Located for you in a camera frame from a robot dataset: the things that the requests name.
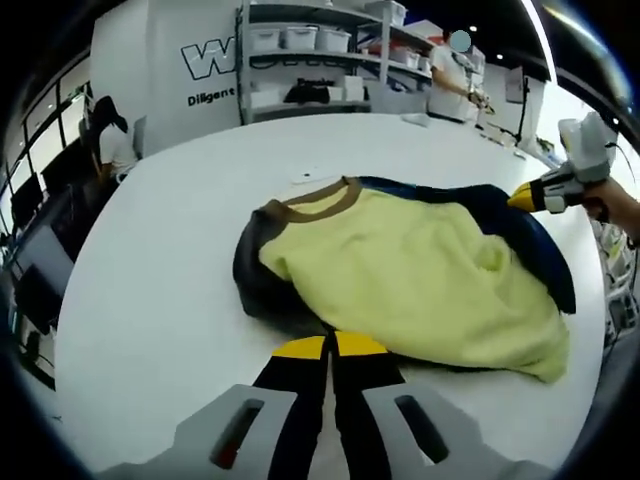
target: dark gray sleeve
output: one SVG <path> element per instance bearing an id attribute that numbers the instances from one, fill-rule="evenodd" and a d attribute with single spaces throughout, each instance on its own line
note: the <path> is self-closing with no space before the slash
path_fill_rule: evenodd
<path id="1" fill-rule="evenodd" d="M 247 315 L 267 320 L 295 336 L 325 333 L 319 318 L 304 303 L 292 283 L 260 262 L 260 249 L 285 225 L 264 210 L 251 215 L 236 248 L 233 279 Z"/>

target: black chair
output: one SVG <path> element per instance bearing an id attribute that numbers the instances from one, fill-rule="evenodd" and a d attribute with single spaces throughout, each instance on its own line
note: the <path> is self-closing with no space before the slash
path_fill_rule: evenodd
<path id="1" fill-rule="evenodd" d="M 58 325 L 62 298 L 49 286 L 35 266 L 29 267 L 15 288 L 18 311 L 42 333 L 48 335 Z"/>

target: white shirt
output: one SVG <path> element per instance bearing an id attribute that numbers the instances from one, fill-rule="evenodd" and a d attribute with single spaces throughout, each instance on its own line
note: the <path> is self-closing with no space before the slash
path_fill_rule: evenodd
<path id="1" fill-rule="evenodd" d="M 138 161 L 129 136 L 115 125 L 100 134 L 100 161 L 113 165 L 112 177 L 129 172 Z"/>
<path id="2" fill-rule="evenodd" d="M 434 47 L 431 51 L 431 66 L 443 72 L 451 83 L 466 89 L 468 82 L 464 67 L 453 59 L 453 55 L 454 52 L 449 45 Z M 433 82 L 428 110 L 446 117 L 465 120 L 469 101 Z"/>

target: brown collar trim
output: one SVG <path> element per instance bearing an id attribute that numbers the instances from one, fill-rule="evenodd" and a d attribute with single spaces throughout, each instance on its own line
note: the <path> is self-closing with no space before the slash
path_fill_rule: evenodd
<path id="1" fill-rule="evenodd" d="M 322 212 L 306 214 L 297 212 L 290 207 L 290 205 L 319 202 L 320 200 L 324 200 L 325 198 L 338 193 L 345 187 L 347 187 L 347 191 L 345 192 L 343 197 Z M 360 185 L 360 182 L 356 178 L 342 177 L 342 179 L 337 183 L 329 185 L 328 187 L 325 187 L 316 192 L 309 193 L 308 195 L 292 198 L 291 200 L 287 200 L 286 202 L 271 200 L 264 207 L 262 207 L 262 209 L 270 215 L 284 220 L 285 222 L 315 222 L 316 220 L 321 220 L 323 218 L 329 218 L 337 215 L 338 213 L 343 212 L 349 207 L 353 206 L 353 204 L 358 201 L 358 197 L 360 196 L 361 191 L 362 185 Z"/>

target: navy blue fabric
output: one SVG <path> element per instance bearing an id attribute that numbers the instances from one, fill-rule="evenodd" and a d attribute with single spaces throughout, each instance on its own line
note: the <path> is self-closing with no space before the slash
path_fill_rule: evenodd
<path id="1" fill-rule="evenodd" d="M 544 283 L 562 312 L 576 313 L 571 271 L 544 227 L 529 213 L 509 207 L 509 195 L 493 185 L 442 190 L 386 178 L 359 177 L 364 188 L 425 203 L 458 203 L 473 216 L 485 235 L 499 235 L 522 265 Z"/>

